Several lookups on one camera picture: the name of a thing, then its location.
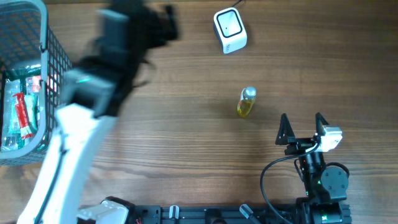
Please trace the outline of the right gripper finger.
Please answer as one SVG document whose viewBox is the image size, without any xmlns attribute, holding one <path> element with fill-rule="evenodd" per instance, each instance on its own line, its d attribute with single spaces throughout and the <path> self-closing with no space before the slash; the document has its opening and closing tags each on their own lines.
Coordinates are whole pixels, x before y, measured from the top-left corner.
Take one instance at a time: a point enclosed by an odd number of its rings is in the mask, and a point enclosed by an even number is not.
<svg viewBox="0 0 398 224">
<path fill-rule="evenodd" d="M 275 140 L 276 145 L 288 145 L 296 142 L 296 137 L 286 113 L 280 117 L 280 126 Z"/>
<path fill-rule="evenodd" d="M 328 126 L 329 123 L 326 119 L 322 116 L 320 112 L 315 115 L 315 125 L 316 125 L 316 132 L 319 136 L 323 136 L 325 134 L 324 126 Z"/>
</svg>

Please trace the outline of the yellow oil bottle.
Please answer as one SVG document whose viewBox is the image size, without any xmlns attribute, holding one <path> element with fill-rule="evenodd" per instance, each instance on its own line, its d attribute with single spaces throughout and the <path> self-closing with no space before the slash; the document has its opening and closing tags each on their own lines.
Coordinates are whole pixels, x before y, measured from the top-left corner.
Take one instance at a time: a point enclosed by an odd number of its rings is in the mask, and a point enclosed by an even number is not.
<svg viewBox="0 0 398 224">
<path fill-rule="evenodd" d="M 257 90 L 253 86 L 244 88 L 241 92 L 237 105 L 237 112 L 240 117 L 245 118 L 250 113 L 256 100 Z"/>
</svg>

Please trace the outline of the red Nescafe coffee stick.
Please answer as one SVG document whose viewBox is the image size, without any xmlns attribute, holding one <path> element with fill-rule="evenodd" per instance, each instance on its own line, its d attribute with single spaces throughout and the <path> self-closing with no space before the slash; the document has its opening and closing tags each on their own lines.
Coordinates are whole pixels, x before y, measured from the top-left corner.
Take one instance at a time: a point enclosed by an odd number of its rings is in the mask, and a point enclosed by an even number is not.
<svg viewBox="0 0 398 224">
<path fill-rule="evenodd" d="M 32 133 L 30 128 L 29 116 L 25 107 L 24 94 L 23 92 L 16 93 L 15 95 L 13 95 L 13 97 L 16 97 L 15 109 L 19 121 L 21 138 L 31 138 L 34 136 L 34 134 Z"/>
</svg>

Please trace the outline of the mint green wipes sachet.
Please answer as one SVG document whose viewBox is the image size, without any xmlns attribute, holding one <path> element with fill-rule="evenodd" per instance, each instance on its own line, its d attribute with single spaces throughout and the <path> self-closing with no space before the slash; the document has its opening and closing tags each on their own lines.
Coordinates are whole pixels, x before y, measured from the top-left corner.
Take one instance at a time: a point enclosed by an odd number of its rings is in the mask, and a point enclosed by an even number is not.
<svg viewBox="0 0 398 224">
<path fill-rule="evenodd" d="M 36 121 L 37 96 L 36 95 L 26 95 L 24 97 L 24 100 L 25 100 L 25 106 L 26 106 L 31 130 L 33 130 L 33 132 L 36 132 L 36 130 L 37 130 L 37 121 Z"/>
</svg>

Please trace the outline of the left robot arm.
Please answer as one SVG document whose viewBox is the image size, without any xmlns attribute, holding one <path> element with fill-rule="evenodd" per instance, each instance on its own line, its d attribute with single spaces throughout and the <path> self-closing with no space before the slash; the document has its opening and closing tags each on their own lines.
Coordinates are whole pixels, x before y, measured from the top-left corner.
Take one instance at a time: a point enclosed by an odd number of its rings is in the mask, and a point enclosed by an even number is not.
<svg viewBox="0 0 398 224">
<path fill-rule="evenodd" d="M 144 1 L 112 1 L 99 13 L 103 28 L 96 52 L 66 74 L 58 125 L 19 223 L 127 223 L 135 209 L 116 197 L 82 208 L 80 199 L 147 51 L 178 38 L 177 15 L 173 5 L 159 12 Z"/>
</svg>

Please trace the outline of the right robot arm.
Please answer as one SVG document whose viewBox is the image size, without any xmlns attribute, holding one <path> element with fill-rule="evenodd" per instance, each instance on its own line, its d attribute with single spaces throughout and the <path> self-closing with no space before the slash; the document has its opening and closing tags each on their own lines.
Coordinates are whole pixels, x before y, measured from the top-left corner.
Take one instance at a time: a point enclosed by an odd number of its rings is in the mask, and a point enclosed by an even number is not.
<svg viewBox="0 0 398 224">
<path fill-rule="evenodd" d="M 352 223 L 347 199 L 349 170 L 338 162 L 326 163 L 324 153 L 339 145 L 343 132 L 315 115 L 316 132 L 310 138 L 296 138 L 287 115 L 281 115 L 277 145 L 286 145 L 286 156 L 295 156 L 295 168 L 304 183 L 306 197 L 296 200 L 292 223 Z"/>
</svg>

